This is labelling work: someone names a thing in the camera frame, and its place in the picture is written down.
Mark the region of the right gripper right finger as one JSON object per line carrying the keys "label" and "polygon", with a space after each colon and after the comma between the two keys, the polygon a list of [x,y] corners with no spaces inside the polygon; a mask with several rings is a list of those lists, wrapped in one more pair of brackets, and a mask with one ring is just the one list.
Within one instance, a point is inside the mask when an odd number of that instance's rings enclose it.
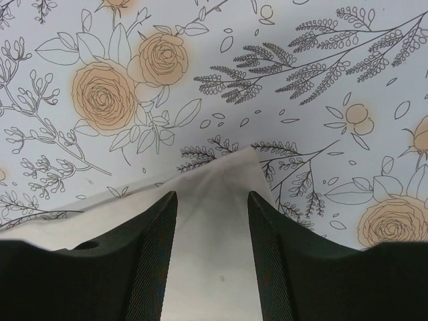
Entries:
{"label": "right gripper right finger", "polygon": [[427,244],[359,251],[282,215],[255,191],[249,230],[264,320],[426,320]]}

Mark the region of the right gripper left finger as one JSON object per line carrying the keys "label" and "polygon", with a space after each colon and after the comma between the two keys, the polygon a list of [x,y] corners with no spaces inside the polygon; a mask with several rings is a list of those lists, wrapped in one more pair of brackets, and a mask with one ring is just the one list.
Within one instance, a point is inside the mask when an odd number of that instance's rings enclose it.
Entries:
{"label": "right gripper left finger", "polygon": [[1,242],[2,320],[159,320],[177,194],[73,249]]}

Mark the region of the cream t shirt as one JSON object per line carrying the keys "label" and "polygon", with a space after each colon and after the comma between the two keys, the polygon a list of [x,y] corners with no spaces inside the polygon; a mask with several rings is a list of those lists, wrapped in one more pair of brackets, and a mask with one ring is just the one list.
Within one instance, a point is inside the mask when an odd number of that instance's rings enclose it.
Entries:
{"label": "cream t shirt", "polygon": [[169,191],[177,193],[178,213],[161,318],[261,320],[247,197],[271,194],[250,148],[68,219],[3,230],[1,238],[70,249],[136,217]]}

